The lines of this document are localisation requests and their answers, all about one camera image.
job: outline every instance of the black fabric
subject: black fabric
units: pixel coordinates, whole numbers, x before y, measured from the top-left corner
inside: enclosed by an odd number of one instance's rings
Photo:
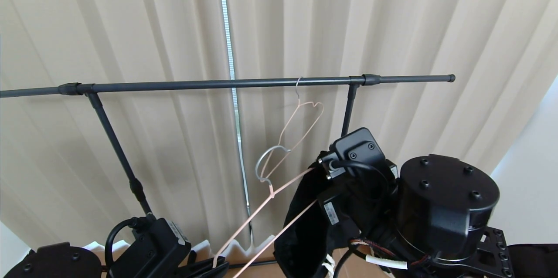
[[[508,250],[514,277],[558,277],[558,244],[516,244]]]
[[[318,163],[313,163],[310,167],[314,169],[300,181],[284,225],[332,185]],[[343,230],[341,223],[332,226],[319,205],[314,204],[275,241],[273,254],[277,264],[287,278],[323,278],[327,270],[321,264],[325,261],[326,254],[331,254],[335,248],[347,246]]]

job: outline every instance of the white wall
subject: white wall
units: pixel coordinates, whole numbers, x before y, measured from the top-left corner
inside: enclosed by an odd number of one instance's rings
[[[0,277],[3,277],[29,252],[29,246],[12,230],[0,223]]]
[[[490,226],[508,245],[558,243],[558,79],[492,178],[500,202]]]

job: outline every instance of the black metal rod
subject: black metal rod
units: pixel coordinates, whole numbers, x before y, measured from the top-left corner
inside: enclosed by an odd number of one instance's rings
[[[164,81],[138,83],[106,83],[78,84],[75,94],[68,93],[68,87],[47,87],[33,89],[14,89],[0,91],[0,98],[22,97],[34,95],[83,95],[87,93],[105,92],[137,92],[137,91],[172,91],[179,89],[216,89],[216,88],[259,88],[259,87],[293,87],[298,78],[248,79],[248,80],[206,80],[206,81]],[[416,75],[407,77],[381,77],[374,74],[363,74],[357,77],[324,77],[302,78],[299,86],[313,85],[375,85],[379,83],[409,82],[453,82],[455,76],[450,75]]]
[[[347,94],[347,106],[345,107],[345,118],[343,119],[341,136],[345,136],[349,132],[350,116],[351,113],[353,113],[354,98],[357,96],[358,87],[359,85],[357,84],[351,84],[349,86],[349,93]]]
[[[147,214],[152,213],[149,204],[147,203],[147,199],[145,197],[145,193],[143,192],[143,187],[140,181],[134,175],[132,171],[132,167],[130,167],[130,163],[124,154],[122,147],[120,146],[120,142],[118,142],[118,137],[114,133],[114,129],[112,129],[112,125],[110,125],[110,121],[108,120],[108,116],[103,108],[103,103],[101,102],[99,95],[96,93],[87,94],[91,106],[95,109],[97,115],[99,116],[99,120],[101,121],[101,125],[103,126],[106,136],[108,137],[110,144],[112,145],[126,176],[128,176],[128,181],[130,182],[130,189],[132,193],[136,196],[136,199],[139,201],[141,208]]]

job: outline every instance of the white cable sleeve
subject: white cable sleeve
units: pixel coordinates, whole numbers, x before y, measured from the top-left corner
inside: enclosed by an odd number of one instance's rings
[[[394,260],[386,260],[384,258],[375,258],[372,255],[366,256],[366,262],[385,266],[387,268],[396,268],[396,269],[407,269],[407,263],[402,261],[394,261]]]

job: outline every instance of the pleated curtain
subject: pleated curtain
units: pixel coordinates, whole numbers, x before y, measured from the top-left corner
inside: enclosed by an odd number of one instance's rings
[[[349,131],[369,128],[398,165],[440,153],[492,172],[558,74],[558,0],[226,0],[226,10],[222,0],[0,0],[0,7],[2,89],[230,79],[231,68],[237,79],[455,74],[454,83],[358,89]],[[321,102],[324,112],[271,176],[275,185],[339,137],[347,88],[297,88],[301,101]],[[155,215],[214,251],[247,218],[239,151],[254,210],[268,195],[254,165],[297,105],[294,88],[237,92],[238,136],[229,89],[100,95]],[[318,113],[301,108],[281,144],[295,145]],[[1,99],[0,135],[0,219],[31,247],[103,242],[116,223],[141,215],[86,98]],[[272,165],[283,157],[274,154]],[[295,190],[253,220],[256,245],[281,229]],[[249,231],[238,239],[247,248]]]

